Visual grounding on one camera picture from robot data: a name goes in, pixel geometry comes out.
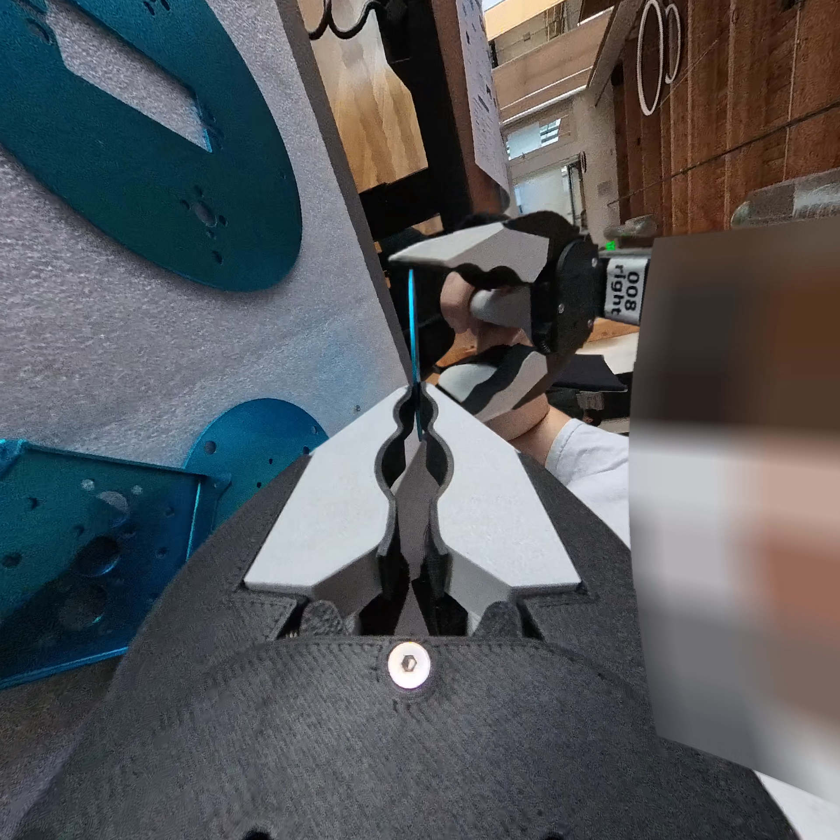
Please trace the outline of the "printed paper sheet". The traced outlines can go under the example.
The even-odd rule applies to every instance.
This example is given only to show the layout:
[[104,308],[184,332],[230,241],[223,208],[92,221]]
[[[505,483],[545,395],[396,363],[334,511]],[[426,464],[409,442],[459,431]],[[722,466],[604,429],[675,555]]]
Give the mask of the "printed paper sheet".
[[501,135],[500,111],[481,2],[456,1],[455,7],[475,161],[499,186],[502,207],[506,209],[510,203],[508,152]]

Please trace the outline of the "blue metal bracket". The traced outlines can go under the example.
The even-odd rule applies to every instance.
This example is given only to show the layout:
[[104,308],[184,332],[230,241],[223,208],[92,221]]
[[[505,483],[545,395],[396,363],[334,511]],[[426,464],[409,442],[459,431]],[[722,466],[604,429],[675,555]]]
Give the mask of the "blue metal bracket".
[[123,655],[230,475],[1,442],[1,688]]

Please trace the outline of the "white foam sheet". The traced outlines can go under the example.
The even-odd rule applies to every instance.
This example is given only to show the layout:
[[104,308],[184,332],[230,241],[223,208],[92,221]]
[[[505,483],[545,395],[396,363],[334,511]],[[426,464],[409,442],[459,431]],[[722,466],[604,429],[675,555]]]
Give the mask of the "white foam sheet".
[[[46,3],[71,71],[204,147],[183,84],[69,2]],[[2,146],[2,439],[188,471],[199,435],[240,403],[293,403],[328,441],[403,387],[276,2],[208,4],[286,146],[297,262],[265,290],[186,279],[104,234]],[[191,553],[18,837],[329,834],[333,748],[321,734],[308,746],[298,707],[322,723],[315,685],[334,692],[350,668],[316,665],[322,638],[279,638],[304,600],[243,585],[310,454]]]

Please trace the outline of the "small blue perforated disc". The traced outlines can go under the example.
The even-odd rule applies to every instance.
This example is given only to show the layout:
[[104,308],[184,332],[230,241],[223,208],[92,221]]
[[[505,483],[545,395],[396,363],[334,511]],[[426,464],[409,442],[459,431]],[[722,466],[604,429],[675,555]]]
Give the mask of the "small blue perforated disc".
[[407,302],[410,354],[412,363],[412,391],[415,417],[415,429],[418,441],[424,440],[424,422],[422,419],[422,388],[421,366],[419,363],[419,337],[417,322],[417,288],[414,268],[408,269],[407,274]]
[[229,477],[217,504],[219,525],[327,439],[323,428],[299,406],[262,398],[240,403],[213,420],[195,441],[184,468]]

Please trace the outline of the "person's right forearm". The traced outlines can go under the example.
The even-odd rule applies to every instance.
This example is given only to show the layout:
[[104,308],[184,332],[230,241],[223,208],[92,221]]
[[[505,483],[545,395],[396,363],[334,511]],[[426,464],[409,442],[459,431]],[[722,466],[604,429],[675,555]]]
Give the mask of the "person's right forearm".
[[546,395],[540,395],[486,425],[517,451],[544,466],[554,440],[568,421],[566,414],[550,405]]

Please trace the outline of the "person's right hand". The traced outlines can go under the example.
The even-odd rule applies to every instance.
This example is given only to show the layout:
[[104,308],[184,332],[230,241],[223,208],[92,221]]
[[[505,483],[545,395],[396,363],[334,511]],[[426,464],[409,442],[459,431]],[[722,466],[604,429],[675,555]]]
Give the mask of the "person's right hand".
[[440,291],[439,307],[444,321],[454,331],[455,339],[453,347],[439,362],[454,364],[496,346],[530,345],[530,339],[524,331],[481,320],[471,308],[476,296],[482,298],[492,294],[502,297],[517,290],[507,287],[493,291],[482,290],[472,286],[459,273],[450,271]]

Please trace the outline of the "large white wall hoop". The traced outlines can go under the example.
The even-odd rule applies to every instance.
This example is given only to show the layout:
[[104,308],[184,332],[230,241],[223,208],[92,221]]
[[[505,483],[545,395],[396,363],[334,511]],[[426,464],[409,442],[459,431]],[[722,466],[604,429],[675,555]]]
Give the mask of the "large white wall hoop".
[[[646,71],[649,60],[655,60],[655,84],[648,96],[646,81],[652,77]],[[641,113],[651,118],[660,104],[665,86],[665,9],[659,1],[646,1],[639,20],[636,51],[637,98]]]

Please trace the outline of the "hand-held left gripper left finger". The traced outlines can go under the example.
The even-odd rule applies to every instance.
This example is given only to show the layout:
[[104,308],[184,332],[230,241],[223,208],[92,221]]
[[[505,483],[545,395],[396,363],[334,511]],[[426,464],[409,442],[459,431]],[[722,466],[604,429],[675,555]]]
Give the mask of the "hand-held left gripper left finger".
[[396,491],[418,448],[415,397],[396,389],[304,458],[248,592],[330,602],[363,634],[396,632],[410,588]]

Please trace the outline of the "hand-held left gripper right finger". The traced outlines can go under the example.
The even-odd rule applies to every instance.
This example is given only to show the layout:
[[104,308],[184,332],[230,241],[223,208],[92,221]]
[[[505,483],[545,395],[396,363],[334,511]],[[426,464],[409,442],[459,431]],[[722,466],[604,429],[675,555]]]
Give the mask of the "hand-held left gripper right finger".
[[488,607],[565,595],[582,578],[518,451],[436,386],[420,388],[429,503],[426,559],[434,608],[456,606],[442,634],[478,627]]

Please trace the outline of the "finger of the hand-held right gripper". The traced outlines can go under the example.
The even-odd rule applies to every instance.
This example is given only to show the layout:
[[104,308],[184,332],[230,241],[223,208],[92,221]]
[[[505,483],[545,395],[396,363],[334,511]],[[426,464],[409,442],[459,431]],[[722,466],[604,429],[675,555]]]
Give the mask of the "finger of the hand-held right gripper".
[[389,267],[454,272],[485,291],[528,287],[550,256],[551,238],[520,229],[518,219],[427,238],[389,258]]
[[560,354],[530,345],[496,345],[445,368],[438,389],[486,423],[544,394],[560,369]]

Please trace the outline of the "black office chair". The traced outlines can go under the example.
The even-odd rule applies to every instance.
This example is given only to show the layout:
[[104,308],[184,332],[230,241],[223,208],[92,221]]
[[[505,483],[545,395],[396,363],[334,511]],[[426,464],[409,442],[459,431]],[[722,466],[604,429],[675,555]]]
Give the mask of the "black office chair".
[[600,354],[576,354],[554,376],[551,407],[594,427],[629,419],[633,374],[615,374]]

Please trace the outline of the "small white wall hoop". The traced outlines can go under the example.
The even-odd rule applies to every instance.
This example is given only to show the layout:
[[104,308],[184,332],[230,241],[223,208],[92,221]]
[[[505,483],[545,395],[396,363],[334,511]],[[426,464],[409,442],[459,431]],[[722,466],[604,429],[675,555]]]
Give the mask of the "small white wall hoop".
[[679,75],[683,50],[683,24],[679,8],[675,2],[665,5],[661,16],[663,35],[661,57],[664,82],[667,86],[670,86]]

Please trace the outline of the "large blue slotted disc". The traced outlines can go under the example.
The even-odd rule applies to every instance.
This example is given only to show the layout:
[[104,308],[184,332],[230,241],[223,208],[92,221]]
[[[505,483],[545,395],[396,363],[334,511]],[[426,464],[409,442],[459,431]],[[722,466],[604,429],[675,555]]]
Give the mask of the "large blue slotted disc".
[[225,291],[297,262],[298,187],[277,123],[208,2],[69,2],[185,87],[204,147],[71,71],[46,2],[2,2],[2,146],[135,254]]

